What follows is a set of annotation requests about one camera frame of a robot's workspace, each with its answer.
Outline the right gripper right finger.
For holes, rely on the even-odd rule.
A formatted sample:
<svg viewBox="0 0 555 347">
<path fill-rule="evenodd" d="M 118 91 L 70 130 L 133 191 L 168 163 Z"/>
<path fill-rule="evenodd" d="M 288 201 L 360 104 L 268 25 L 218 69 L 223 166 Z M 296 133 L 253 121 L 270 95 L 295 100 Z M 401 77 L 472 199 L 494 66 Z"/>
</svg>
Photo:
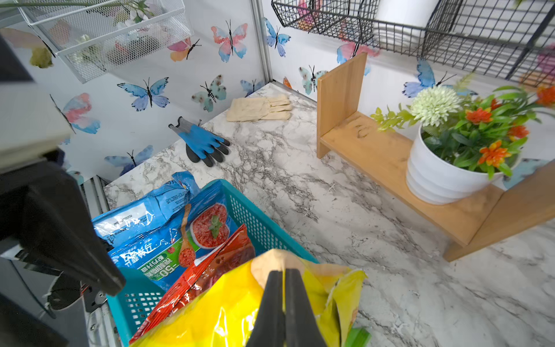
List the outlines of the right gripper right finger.
<svg viewBox="0 0 555 347">
<path fill-rule="evenodd" d="M 288 347 L 326 347 L 322 337 L 301 273 L 287 269 L 285 274 L 286 345 Z"/>
</svg>

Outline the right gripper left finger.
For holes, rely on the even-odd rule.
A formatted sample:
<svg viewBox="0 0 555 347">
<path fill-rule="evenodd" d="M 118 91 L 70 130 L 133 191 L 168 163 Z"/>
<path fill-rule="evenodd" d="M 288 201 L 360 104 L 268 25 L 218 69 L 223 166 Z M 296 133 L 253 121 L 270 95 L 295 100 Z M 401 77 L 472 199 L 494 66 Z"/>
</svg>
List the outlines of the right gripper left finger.
<svg viewBox="0 0 555 347">
<path fill-rule="evenodd" d="M 285 313 L 283 312 L 283 272 L 270 272 L 264 288 L 257 319 L 246 347 L 282 347 L 286 342 Z"/>
</svg>

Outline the teal plastic basket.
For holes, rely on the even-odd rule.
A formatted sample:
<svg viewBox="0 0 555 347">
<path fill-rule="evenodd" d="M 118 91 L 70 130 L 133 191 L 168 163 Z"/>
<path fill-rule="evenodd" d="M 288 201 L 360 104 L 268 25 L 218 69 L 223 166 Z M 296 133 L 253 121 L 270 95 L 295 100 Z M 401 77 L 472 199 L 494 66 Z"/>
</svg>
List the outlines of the teal plastic basket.
<svg viewBox="0 0 555 347">
<path fill-rule="evenodd" d="M 186 171 L 95 218 L 93 226 L 127 282 L 108 301 L 124 346 L 257 255 L 281 249 L 309 259 L 230 183 L 218 179 L 199 188 Z"/>
</svg>

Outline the white pot orange flowers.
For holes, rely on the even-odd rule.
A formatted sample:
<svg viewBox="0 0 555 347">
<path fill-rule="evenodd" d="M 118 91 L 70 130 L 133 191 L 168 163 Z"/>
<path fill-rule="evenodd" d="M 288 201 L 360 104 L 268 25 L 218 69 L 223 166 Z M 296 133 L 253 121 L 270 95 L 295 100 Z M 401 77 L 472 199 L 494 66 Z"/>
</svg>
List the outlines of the white pot orange flowers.
<svg viewBox="0 0 555 347">
<path fill-rule="evenodd" d="M 409 106 L 371 115 L 381 131 L 418 125 L 406 183 L 432 205 L 457 202 L 511 177 L 530 134 L 526 124 L 539 122 L 540 113 L 554 115 L 553 85 L 540 84 L 535 92 L 505 85 L 480 96 L 464 92 L 471 79 L 424 89 Z"/>
</svg>

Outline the white pot beige flowers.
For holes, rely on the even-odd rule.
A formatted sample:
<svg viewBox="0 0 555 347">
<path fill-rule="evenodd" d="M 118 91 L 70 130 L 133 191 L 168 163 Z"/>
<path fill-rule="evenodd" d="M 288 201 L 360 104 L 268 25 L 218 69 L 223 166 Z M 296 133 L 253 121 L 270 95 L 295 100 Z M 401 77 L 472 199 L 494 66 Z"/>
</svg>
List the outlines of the white pot beige flowers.
<svg viewBox="0 0 555 347">
<path fill-rule="evenodd" d="M 438 0 L 383 0 L 377 7 L 376 39 L 383 48 L 416 48 Z"/>
</svg>

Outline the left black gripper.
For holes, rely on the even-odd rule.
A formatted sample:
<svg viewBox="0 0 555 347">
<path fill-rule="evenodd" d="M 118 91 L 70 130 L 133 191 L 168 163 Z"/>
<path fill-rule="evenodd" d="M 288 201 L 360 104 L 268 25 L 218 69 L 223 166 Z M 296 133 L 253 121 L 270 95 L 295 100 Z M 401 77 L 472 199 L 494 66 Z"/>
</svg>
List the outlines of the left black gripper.
<svg viewBox="0 0 555 347">
<path fill-rule="evenodd" d="M 56 149 L 1 170 L 1 256 L 47 265 L 115 296 L 126 285 Z"/>
</svg>

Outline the wooden shelf stand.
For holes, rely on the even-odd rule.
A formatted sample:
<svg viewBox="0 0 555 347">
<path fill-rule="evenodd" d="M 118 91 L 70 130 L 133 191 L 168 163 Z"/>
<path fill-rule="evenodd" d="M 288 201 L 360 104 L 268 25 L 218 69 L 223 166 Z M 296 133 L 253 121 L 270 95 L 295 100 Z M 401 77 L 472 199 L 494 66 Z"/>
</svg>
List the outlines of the wooden shelf stand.
<svg viewBox="0 0 555 347">
<path fill-rule="evenodd" d="M 442 229 L 452 240 L 444 254 L 449 262 L 554 217 L 553 163 L 503 190 L 485 173 L 444 162 L 421 138 L 381 132 L 358 111 L 366 64 L 362 53 L 319 78 L 318 158 L 337 153 Z"/>
</svg>

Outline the dark blue chips bag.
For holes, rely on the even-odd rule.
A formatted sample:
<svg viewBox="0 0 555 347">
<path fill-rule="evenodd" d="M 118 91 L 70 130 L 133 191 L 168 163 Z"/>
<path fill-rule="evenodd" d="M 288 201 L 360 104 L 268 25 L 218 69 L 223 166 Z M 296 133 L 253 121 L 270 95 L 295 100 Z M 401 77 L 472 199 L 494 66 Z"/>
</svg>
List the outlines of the dark blue chips bag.
<svg viewBox="0 0 555 347">
<path fill-rule="evenodd" d="M 172 180 L 148 192 L 143 198 L 94 218 L 96 234 L 117 248 L 140 234 L 161 227 L 198 194 L 200 188 L 187 171 L 172 175 Z"/>
</svg>

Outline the green Lay's chips bag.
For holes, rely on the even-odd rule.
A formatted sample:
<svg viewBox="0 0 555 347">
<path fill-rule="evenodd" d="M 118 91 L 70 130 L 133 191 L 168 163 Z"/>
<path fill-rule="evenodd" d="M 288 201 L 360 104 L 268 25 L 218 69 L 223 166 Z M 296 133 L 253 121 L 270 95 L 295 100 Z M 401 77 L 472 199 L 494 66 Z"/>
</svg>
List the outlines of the green Lay's chips bag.
<svg viewBox="0 0 555 347">
<path fill-rule="evenodd" d="M 367 347 L 371 341 L 371 333 L 365 328 L 351 328 L 345 347 Z"/>
</svg>

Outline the pink artificial flower stem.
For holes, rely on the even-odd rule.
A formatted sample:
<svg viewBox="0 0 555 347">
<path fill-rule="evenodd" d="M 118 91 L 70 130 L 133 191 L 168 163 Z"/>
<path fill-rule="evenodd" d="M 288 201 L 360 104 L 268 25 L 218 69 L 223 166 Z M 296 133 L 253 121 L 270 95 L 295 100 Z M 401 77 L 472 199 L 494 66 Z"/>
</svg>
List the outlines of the pink artificial flower stem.
<svg viewBox="0 0 555 347">
<path fill-rule="evenodd" d="M 31 26 L 66 23 L 71 27 L 114 27 L 155 17 L 147 1 L 2 1 L 1 27 L 26 22 Z"/>
</svg>

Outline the red Lay's chips bag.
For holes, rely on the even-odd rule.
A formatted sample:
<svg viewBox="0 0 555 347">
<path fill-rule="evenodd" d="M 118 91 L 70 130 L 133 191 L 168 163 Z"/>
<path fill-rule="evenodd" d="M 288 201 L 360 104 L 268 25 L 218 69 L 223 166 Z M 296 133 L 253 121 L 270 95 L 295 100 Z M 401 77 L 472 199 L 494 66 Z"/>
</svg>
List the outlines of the red Lay's chips bag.
<svg viewBox="0 0 555 347">
<path fill-rule="evenodd" d="M 255 255 L 255 248 L 248 236 L 247 226 L 243 224 L 214 253 L 209 254 L 199 265 L 190 267 L 184 272 L 164 294 L 129 343 L 133 344 L 139 340 L 166 318 L 186 307 L 214 286 L 224 274 L 254 259 Z"/>
</svg>

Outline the light blue lime chips bag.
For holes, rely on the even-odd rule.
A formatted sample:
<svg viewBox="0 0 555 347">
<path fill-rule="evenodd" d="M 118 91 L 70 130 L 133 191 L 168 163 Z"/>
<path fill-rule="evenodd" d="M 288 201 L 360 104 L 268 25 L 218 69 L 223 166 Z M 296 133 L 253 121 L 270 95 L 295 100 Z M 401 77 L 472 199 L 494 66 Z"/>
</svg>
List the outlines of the light blue lime chips bag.
<svg viewBox="0 0 555 347">
<path fill-rule="evenodd" d="M 140 271 L 164 291 L 237 231 L 219 183 L 196 195 L 162 226 L 110 251 L 117 267 Z"/>
</svg>

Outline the yellow Lay's chips bag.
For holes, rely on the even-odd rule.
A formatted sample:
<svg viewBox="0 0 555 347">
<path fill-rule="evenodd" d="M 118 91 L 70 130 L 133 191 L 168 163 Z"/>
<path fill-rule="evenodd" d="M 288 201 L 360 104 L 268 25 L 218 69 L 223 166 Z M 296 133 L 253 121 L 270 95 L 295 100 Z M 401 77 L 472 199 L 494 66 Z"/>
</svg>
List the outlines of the yellow Lay's chips bag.
<svg viewBox="0 0 555 347">
<path fill-rule="evenodd" d="M 270 250 L 226 273 L 135 346 L 245 346 L 260 317 L 263 291 L 273 270 L 299 270 L 319 332 L 328 346 L 345 346 L 356 319 L 366 274 L 316 264 L 285 250 Z"/>
</svg>

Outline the white mesh wall basket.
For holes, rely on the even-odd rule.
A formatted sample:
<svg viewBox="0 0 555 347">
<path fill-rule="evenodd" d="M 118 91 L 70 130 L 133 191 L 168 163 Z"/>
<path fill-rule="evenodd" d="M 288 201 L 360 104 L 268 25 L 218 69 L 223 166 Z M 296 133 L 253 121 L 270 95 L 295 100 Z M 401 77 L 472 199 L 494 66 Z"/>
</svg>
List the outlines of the white mesh wall basket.
<svg viewBox="0 0 555 347">
<path fill-rule="evenodd" d="M 147 1 L 156 15 L 114 27 L 71 27 L 66 23 L 27 26 L 76 78 L 86 83 L 190 38 L 194 29 L 183 1 Z"/>
</svg>

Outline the blue black work glove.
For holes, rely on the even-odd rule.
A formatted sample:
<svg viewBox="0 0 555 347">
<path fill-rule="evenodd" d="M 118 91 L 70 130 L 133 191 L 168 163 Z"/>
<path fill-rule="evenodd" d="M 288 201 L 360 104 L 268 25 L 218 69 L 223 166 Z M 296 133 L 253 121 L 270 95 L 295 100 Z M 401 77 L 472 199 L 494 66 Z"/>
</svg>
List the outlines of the blue black work glove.
<svg viewBox="0 0 555 347">
<path fill-rule="evenodd" d="M 179 117 L 177 125 L 169 124 L 168 128 L 173 130 L 186 144 L 186 155 L 193 163 L 202 162 L 207 167 L 213 167 L 214 162 L 224 162 L 231 143 L 209 132 L 199 125 L 193 124 Z"/>
</svg>

